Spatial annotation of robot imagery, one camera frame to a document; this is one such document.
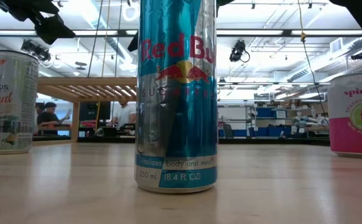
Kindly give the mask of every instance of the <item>pink can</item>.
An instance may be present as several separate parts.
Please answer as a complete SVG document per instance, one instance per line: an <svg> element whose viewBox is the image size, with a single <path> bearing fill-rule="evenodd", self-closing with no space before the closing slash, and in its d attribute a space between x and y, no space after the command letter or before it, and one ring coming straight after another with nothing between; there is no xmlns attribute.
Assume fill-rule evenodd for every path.
<svg viewBox="0 0 362 224"><path fill-rule="evenodd" d="M362 73L333 79L328 107L332 151L339 156L362 157Z"/></svg>

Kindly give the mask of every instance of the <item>spindrift can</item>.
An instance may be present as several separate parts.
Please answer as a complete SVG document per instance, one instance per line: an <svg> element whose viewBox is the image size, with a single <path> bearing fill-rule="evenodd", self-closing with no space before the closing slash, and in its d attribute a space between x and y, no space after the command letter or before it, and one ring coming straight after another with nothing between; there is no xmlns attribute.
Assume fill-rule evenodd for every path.
<svg viewBox="0 0 362 224"><path fill-rule="evenodd" d="M332 151L339 156L362 157L362 73L332 80L328 104Z"/></svg>
<svg viewBox="0 0 362 224"><path fill-rule="evenodd" d="M135 179L189 193L217 178L215 0L142 0Z"/></svg>
<svg viewBox="0 0 362 224"><path fill-rule="evenodd" d="M29 151L38 74L36 58L0 50L0 154Z"/></svg>

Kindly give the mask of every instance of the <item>red bull sugarfree can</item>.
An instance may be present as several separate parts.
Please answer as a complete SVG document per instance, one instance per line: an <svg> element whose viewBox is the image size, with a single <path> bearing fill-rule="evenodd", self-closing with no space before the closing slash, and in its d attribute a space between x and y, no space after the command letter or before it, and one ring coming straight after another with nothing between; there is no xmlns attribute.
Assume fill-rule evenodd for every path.
<svg viewBox="0 0 362 224"><path fill-rule="evenodd" d="M217 179L215 0L141 0L135 179L188 193Z"/></svg>

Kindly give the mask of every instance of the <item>can lid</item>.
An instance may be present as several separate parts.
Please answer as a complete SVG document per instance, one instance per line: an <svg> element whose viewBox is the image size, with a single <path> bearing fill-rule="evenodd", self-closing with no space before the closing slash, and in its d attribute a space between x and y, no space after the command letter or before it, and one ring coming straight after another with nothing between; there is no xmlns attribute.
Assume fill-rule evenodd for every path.
<svg viewBox="0 0 362 224"><path fill-rule="evenodd" d="M336 80L336 79L338 79L338 78L344 78L344 77L347 77L347 76L350 76L350 75L362 75L362 72L360 72L360 73L351 73L351 74L340 75L339 77L336 77L336 78L332 79L331 82L333 82L334 80Z"/></svg>
<svg viewBox="0 0 362 224"><path fill-rule="evenodd" d="M15 54L21 54L21 55L25 55L25 56L29 56L35 60L37 60L37 58L35 56L23 53L23 52L16 52L15 50L0 50L0 52L10 52L10 53L15 53Z"/></svg>

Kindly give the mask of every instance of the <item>white can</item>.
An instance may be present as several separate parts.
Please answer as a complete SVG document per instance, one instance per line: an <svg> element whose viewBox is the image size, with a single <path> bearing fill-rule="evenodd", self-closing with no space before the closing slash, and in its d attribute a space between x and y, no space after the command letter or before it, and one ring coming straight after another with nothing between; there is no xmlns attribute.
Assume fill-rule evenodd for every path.
<svg viewBox="0 0 362 224"><path fill-rule="evenodd" d="M362 157L362 73L332 80L328 107L332 151L339 156Z"/></svg>
<svg viewBox="0 0 362 224"><path fill-rule="evenodd" d="M36 58L0 50L0 154L29 152L38 76Z"/></svg>

